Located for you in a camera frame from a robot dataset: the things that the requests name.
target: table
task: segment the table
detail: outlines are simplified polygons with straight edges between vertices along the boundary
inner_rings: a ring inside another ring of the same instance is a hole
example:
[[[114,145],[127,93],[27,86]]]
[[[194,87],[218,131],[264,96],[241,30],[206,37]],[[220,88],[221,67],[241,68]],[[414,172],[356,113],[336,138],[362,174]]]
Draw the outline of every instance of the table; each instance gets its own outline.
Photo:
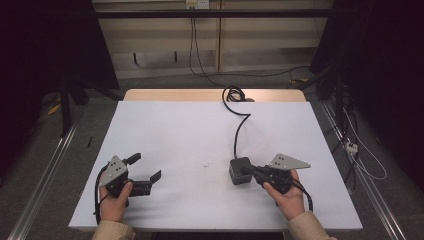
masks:
[[[234,133],[241,118],[216,101],[221,99],[221,92],[217,89],[130,90],[125,101],[118,104],[69,226],[95,229],[92,215],[95,176],[113,155],[126,158],[141,152],[142,159],[129,167],[129,177],[143,180],[162,170],[162,178],[155,183],[150,196],[130,198],[124,221],[135,229],[154,232],[287,229],[285,218],[259,185],[253,181],[234,186],[231,182],[228,167]],[[324,228],[361,229],[312,108],[301,92],[246,90],[245,93],[248,98],[267,102],[229,103],[236,111],[252,113],[240,130],[239,156],[248,156],[253,164],[263,166],[280,151],[310,163],[311,168],[298,173]],[[289,102],[275,102],[280,95],[281,100]]]

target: beige sleeve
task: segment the beige sleeve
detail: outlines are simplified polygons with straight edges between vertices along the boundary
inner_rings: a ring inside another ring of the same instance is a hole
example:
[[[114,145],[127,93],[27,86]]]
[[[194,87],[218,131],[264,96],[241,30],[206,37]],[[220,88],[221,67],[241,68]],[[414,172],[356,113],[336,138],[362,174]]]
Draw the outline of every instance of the beige sleeve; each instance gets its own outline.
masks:
[[[305,212],[288,222],[291,235],[295,240],[330,240],[321,223],[311,212]]]
[[[93,240],[132,240],[134,237],[135,233],[130,226],[102,220],[94,233]]]

